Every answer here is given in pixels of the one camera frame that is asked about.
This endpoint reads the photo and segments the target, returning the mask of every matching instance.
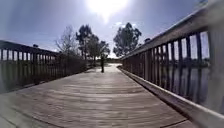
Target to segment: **wooden deck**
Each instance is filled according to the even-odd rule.
[[[0,96],[1,128],[196,128],[115,65]]]

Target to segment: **sun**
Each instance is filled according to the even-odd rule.
[[[128,0],[87,0],[91,12],[101,16],[104,23],[108,23],[111,15],[127,6]]]

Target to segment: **cloud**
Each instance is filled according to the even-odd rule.
[[[116,22],[115,23],[115,27],[122,27],[122,28],[124,28],[125,27],[125,25],[126,25],[126,23],[122,23],[122,22]],[[137,27],[137,24],[136,23],[131,23],[131,25],[135,28],[135,27]]]
[[[120,27],[121,25],[122,25],[122,22],[116,22],[115,23],[115,26],[119,26]]]

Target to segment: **tree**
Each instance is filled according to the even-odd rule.
[[[140,43],[137,45],[137,47],[141,47],[141,46],[142,46],[142,44],[140,44]]]
[[[96,65],[96,57],[108,55],[110,53],[109,44],[105,41],[99,42],[99,38],[96,35],[92,35],[87,43],[87,51],[89,57],[93,58],[94,66]]]
[[[208,0],[199,0],[199,6],[204,6],[208,3]]]
[[[79,28],[79,32],[76,32],[76,40],[79,41],[79,50],[81,51],[82,57],[87,54],[87,41],[92,36],[92,30],[89,25],[82,25]]]
[[[96,57],[99,56],[99,38],[96,35],[92,35],[87,43],[87,51],[89,57],[94,60],[94,66],[96,63]]]
[[[137,28],[133,28],[130,23],[127,23],[124,28],[118,29],[114,37],[115,48],[113,52],[117,57],[127,55],[136,48],[141,35],[142,33]]]
[[[78,55],[75,33],[73,31],[72,26],[67,26],[60,39],[56,40],[55,42],[60,52],[68,56]]]
[[[107,57],[110,54],[109,44],[106,43],[106,41],[101,41],[99,47],[100,47],[99,55],[102,54],[103,56]]]

